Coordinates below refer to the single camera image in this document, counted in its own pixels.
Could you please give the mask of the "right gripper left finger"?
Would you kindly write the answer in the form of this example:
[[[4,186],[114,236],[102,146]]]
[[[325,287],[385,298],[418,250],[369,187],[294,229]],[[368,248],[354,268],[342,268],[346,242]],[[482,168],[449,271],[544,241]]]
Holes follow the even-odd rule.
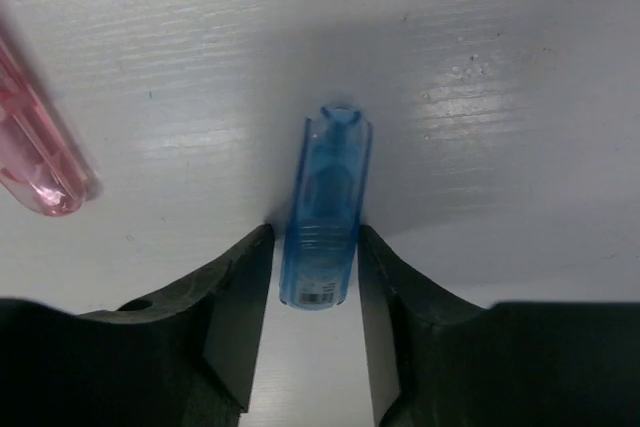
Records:
[[[249,408],[274,233],[117,310],[1,302],[5,426],[235,426]]]

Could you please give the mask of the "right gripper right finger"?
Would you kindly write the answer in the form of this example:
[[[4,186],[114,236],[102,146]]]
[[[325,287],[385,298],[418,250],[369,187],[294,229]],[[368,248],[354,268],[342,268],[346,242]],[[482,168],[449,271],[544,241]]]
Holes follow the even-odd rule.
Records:
[[[404,262],[369,226],[358,274],[379,426],[635,426],[639,307],[476,306]]]

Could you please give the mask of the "light blue correction tape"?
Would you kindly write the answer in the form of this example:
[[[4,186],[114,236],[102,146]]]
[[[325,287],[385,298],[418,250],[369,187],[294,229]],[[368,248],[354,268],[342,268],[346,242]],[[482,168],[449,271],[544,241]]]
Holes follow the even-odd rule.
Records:
[[[362,111],[327,105],[307,118],[284,235],[280,301],[317,311],[345,301],[373,138]]]

